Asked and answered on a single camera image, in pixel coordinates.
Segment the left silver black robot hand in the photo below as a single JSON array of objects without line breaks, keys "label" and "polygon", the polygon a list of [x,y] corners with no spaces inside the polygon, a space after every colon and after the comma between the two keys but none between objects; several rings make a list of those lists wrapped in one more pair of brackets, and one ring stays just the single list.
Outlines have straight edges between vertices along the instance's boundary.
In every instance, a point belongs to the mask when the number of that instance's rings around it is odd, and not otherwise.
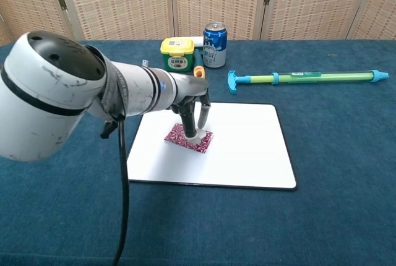
[{"label": "left silver black robot hand", "polygon": [[[199,144],[206,136],[203,128],[211,108],[209,83],[205,78],[190,75],[171,73],[171,76],[174,78],[177,92],[170,109],[180,116],[185,138],[192,144]],[[201,103],[197,124],[194,116],[196,98]]]}]

